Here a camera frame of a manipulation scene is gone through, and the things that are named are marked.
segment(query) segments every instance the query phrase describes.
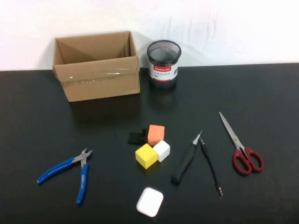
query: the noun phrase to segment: red handle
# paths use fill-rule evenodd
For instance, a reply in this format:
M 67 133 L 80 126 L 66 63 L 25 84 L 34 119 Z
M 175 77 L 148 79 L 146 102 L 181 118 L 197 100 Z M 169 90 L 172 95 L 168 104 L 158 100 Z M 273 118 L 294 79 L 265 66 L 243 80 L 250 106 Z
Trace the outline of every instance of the red handle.
M 247 170 L 243 170 L 239 167 L 238 163 L 237 163 L 237 159 L 239 159 L 244 167 L 247 169 Z M 234 153 L 234 157 L 233 157 L 233 165 L 235 166 L 235 168 L 238 170 L 238 172 L 242 175 L 248 175 L 251 173 L 252 169 L 251 169 L 251 166 L 249 164 L 249 161 L 245 158 L 245 156 L 242 154 L 242 152 L 238 149 L 235 150 L 235 153 Z
M 260 154 L 248 147 L 245 147 L 245 153 L 249 158 L 249 164 L 251 165 L 252 170 L 255 172 L 261 172 L 263 170 L 263 159 L 260 156 Z M 258 163 L 260 164 L 260 167 L 255 166 L 255 164 L 251 159 L 251 156 L 254 156 L 257 159 Z

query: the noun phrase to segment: diagonal cutters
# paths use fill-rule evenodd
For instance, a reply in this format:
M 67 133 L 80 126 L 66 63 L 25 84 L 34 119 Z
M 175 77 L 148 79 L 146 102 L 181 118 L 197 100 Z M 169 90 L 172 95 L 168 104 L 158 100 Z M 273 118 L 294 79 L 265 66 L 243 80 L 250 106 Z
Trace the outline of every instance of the diagonal cutters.
M 46 179 L 48 179 L 50 176 L 54 175 L 55 173 L 66 169 L 71 164 L 76 163 L 78 161 L 81 161 L 81 180 L 80 180 L 80 190 L 77 197 L 77 204 L 80 204 L 84 198 L 85 190 L 86 190 L 86 183 L 87 183 L 87 172 L 88 172 L 88 163 L 86 163 L 87 158 L 91 155 L 92 150 L 89 152 L 86 152 L 87 148 L 82 151 L 82 153 L 76 157 L 71 157 L 68 160 L 54 166 L 53 168 L 49 169 L 47 172 L 45 172 L 43 175 L 40 176 L 40 178 L 37 179 L 37 183 L 40 184 Z

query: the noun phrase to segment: blue handle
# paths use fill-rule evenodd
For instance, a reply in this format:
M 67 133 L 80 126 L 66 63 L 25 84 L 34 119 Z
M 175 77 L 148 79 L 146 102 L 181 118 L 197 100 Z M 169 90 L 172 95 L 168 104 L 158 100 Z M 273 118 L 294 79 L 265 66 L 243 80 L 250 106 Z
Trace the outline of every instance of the blue handle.
M 86 186 L 87 186 L 87 172 L 88 172 L 88 163 L 85 164 L 81 169 L 81 182 L 80 182 L 80 190 L 77 197 L 77 204 L 80 204 L 84 198 Z
M 47 178 L 52 176 L 53 174 L 59 172 L 60 170 L 63 170 L 65 168 L 69 167 L 74 158 L 75 157 L 71 157 L 68 160 L 66 160 L 66 161 L 54 166 L 53 168 L 49 169 L 46 173 L 44 173 L 43 175 L 41 175 L 40 178 L 37 179 L 37 183 L 40 184 L 44 180 L 46 180 Z

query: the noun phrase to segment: white square block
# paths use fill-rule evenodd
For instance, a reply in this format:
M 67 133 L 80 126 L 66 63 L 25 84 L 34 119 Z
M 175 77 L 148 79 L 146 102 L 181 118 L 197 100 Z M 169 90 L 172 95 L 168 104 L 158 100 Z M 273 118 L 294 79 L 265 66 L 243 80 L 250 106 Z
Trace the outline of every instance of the white square block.
M 159 141 L 153 149 L 158 153 L 158 161 L 162 162 L 170 154 L 170 146 L 165 141 Z
M 153 188 L 143 190 L 136 208 L 142 214 L 155 217 L 163 201 L 163 194 Z

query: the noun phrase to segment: black mesh cup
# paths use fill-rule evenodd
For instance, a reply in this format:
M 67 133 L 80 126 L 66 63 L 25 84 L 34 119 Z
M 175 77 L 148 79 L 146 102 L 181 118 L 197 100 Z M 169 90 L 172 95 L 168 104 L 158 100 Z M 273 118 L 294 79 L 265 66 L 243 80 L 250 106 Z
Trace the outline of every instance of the black mesh cup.
M 176 65 L 182 50 L 175 42 L 161 40 L 153 42 L 147 49 L 149 56 L 150 82 L 157 88 L 168 89 L 177 83 Z

